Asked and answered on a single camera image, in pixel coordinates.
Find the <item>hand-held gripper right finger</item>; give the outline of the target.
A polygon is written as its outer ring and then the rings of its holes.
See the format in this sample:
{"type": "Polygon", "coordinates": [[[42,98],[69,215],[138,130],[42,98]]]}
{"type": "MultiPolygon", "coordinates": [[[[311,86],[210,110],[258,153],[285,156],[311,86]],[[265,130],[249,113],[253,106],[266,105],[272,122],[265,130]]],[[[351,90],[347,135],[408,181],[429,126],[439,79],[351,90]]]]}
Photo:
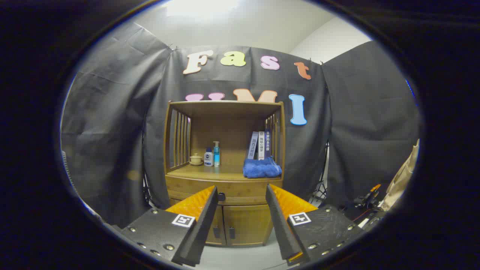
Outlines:
{"type": "Polygon", "coordinates": [[[281,257],[289,266],[332,260],[365,234],[336,207],[315,207],[273,184],[267,185],[265,198],[281,257]]]}

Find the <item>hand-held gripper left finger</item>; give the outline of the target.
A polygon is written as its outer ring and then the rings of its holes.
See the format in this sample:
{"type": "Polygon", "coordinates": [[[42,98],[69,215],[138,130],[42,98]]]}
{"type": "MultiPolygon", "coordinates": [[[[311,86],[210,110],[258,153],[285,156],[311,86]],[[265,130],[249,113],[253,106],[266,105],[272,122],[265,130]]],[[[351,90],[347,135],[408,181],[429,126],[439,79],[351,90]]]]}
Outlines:
{"type": "Polygon", "coordinates": [[[151,208],[121,233],[139,247],[172,263],[200,263],[218,204],[218,191],[210,186],[166,210],[151,208]]]}

